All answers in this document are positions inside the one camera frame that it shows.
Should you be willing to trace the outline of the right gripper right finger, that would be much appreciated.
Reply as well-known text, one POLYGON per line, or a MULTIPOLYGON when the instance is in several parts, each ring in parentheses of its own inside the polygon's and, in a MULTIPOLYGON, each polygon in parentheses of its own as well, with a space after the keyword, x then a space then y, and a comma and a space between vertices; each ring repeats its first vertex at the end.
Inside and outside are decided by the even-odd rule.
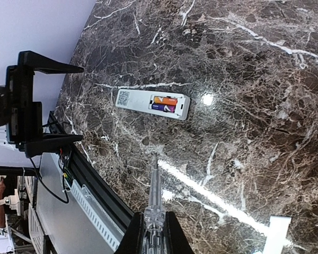
POLYGON ((194 254, 174 212, 165 215, 165 243, 167 253, 194 254))

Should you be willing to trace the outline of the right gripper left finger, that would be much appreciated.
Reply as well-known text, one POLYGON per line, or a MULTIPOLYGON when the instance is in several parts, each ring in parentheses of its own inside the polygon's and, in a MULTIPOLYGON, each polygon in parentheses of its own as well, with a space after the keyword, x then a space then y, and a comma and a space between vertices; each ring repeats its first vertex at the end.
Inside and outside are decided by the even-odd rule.
POLYGON ((144 215, 136 212, 124 234, 115 254, 140 254, 144 235, 144 215))

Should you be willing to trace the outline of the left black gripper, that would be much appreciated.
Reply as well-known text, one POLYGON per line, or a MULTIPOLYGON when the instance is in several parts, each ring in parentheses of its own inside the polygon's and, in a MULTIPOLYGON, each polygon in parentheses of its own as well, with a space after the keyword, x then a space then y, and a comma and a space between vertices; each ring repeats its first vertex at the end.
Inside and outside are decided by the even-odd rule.
POLYGON ((82 135, 43 135, 42 103, 33 100, 34 71, 44 74, 77 74, 84 68, 58 62, 33 51, 21 51, 17 65, 8 66, 6 85, 11 118, 8 122, 7 140, 10 144, 23 144, 27 158, 56 153, 60 148, 79 142, 82 135))

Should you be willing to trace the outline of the clear plastic screwdriver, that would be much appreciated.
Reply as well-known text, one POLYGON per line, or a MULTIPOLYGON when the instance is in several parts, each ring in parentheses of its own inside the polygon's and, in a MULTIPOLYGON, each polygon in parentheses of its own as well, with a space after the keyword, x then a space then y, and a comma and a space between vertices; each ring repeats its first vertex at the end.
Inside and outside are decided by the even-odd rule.
POLYGON ((164 253, 165 212, 162 205, 161 171, 158 157, 153 157, 148 206, 144 211, 142 253, 164 253))

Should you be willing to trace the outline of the white battery cover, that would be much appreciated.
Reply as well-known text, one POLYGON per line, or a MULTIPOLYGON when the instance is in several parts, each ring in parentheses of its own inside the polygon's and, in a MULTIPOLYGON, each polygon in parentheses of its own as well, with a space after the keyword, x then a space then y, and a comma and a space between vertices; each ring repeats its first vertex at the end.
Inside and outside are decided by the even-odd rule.
POLYGON ((271 216, 263 254, 281 254, 286 242, 286 235, 291 217, 271 216))

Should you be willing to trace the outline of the white remote control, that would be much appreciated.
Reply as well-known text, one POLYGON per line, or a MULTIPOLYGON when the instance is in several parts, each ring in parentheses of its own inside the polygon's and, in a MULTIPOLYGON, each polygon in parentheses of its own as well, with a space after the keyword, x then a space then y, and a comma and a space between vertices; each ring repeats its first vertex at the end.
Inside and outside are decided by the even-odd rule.
POLYGON ((178 93, 120 89, 115 106, 184 121, 188 116, 190 97, 178 93))

